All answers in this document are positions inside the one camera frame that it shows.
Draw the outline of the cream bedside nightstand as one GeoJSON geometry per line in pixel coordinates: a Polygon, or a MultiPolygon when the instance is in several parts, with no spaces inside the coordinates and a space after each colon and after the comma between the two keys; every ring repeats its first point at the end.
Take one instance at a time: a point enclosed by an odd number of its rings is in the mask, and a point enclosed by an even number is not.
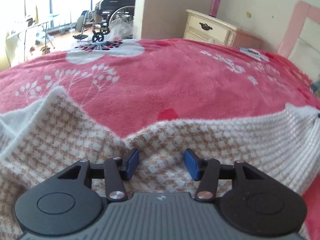
{"type": "Polygon", "coordinates": [[[244,29],[209,15],[187,9],[184,39],[229,47],[258,49],[261,39],[244,29]]]}

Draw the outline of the pink bed headboard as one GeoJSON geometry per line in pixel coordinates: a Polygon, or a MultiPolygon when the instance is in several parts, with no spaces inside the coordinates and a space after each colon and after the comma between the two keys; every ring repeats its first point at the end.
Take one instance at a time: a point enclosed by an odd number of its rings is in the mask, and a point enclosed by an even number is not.
{"type": "Polygon", "coordinates": [[[298,1],[277,53],[312,81],[319,79],[319,7],[298,1]]]}

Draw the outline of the pink cup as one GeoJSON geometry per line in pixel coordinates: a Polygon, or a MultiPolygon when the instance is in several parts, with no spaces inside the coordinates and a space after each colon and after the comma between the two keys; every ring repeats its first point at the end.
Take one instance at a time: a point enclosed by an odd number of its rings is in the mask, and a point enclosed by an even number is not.
{"type": "Polygon", "coordinates": [[[208,13],[209,16],[212,16],[214,18],[217,17],[217,12],[218,12],[219,7],[220,7],[220,2],[221,2],[221,0],[211,0],[210,10],[209,10],[209,13],[208,13]]]}

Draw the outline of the white plastic bag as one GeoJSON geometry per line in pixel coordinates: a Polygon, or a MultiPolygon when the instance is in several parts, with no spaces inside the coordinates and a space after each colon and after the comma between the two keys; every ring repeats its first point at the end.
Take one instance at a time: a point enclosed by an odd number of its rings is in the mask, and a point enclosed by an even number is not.
{"type": "Polygon", "coordinates": [[[133,37],[133,21],[127,18],[117,17],[109,24],[109,33],[105,36],[105,41],[120,41],[133,37]]]}

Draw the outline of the small black folding chair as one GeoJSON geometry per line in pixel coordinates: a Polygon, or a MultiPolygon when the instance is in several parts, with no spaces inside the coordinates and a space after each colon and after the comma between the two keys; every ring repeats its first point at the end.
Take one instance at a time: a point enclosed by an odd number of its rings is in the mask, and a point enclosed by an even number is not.
{"type": "Polygon", "coordinates": [[[88,15],[88,10],[83,11],[76,22],[75,29],[80,34],[73,35],[73,38],[78,41],[88,38],[87,35],[84,35],[84,31],[86,31],[85,25],[86,25],[87,15],[88,15]]]}

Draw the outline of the black wheelchair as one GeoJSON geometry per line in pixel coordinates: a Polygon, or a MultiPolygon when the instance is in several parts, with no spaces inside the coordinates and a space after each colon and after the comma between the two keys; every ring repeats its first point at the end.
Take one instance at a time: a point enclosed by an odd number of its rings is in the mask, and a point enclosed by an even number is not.
{"type": "Polygon", "coordinates": [[[116,19],[131,24],[134,20],[136,0],[100,0],[93,12],[92,42],[101,42],[111,31],[116,19]]]}

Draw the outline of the beige houndstooth knit cardigan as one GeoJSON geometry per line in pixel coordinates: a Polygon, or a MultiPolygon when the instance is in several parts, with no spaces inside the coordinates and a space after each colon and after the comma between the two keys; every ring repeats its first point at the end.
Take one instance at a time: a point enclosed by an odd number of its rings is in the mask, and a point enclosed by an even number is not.
{"type": "Polygon", "coordinates": [[[100,163],[139,150],[129,192],[194,193],[183,151],[225,164],[244,160],[303,194],[319,172],[319,110],[287,104],[281,112],[226,120],[160,121],[125,138],[97,124],[62,87],[1,115],[1,239],[16,239],[17,198],[79,160],[100,163]]]}

